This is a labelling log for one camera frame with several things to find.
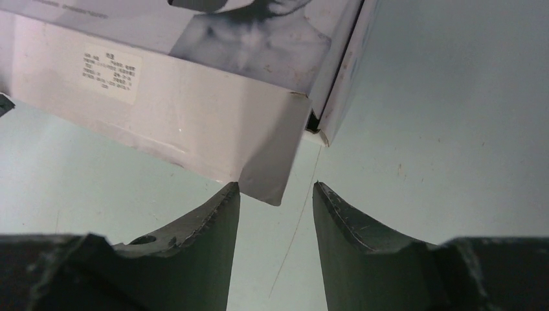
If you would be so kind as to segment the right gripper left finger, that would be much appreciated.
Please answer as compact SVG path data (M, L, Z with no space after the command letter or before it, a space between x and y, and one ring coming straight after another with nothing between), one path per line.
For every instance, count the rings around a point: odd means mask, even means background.
M240 189L129 244L103 236L2 235L2 310L225 310Z

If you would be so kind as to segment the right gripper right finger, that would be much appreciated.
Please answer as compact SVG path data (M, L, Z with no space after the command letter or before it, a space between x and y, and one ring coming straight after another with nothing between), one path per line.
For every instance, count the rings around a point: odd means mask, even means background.
M547 310L546 237L465 236L436 245L313 187L329 310Z

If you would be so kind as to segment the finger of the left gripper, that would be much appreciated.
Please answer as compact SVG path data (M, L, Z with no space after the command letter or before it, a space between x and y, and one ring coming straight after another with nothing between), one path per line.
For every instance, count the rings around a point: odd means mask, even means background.
M15 108L15 104L4 94L0 94L0 117Z

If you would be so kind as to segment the white box lid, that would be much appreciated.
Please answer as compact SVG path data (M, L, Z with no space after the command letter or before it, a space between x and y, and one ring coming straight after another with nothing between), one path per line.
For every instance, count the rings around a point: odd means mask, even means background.
M361 1L2 1L1 92L281 204Z

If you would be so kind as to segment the white box with black tray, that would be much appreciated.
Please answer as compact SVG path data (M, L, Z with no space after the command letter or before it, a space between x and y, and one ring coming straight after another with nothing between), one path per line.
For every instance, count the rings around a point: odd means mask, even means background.
M358 66L365 52L381 1L361 1L361 6L337 58L338 66L331 74L327 92L311 96L314 107L305 136L310 141L329 147L341 127L350 107L352 84L358 74Z

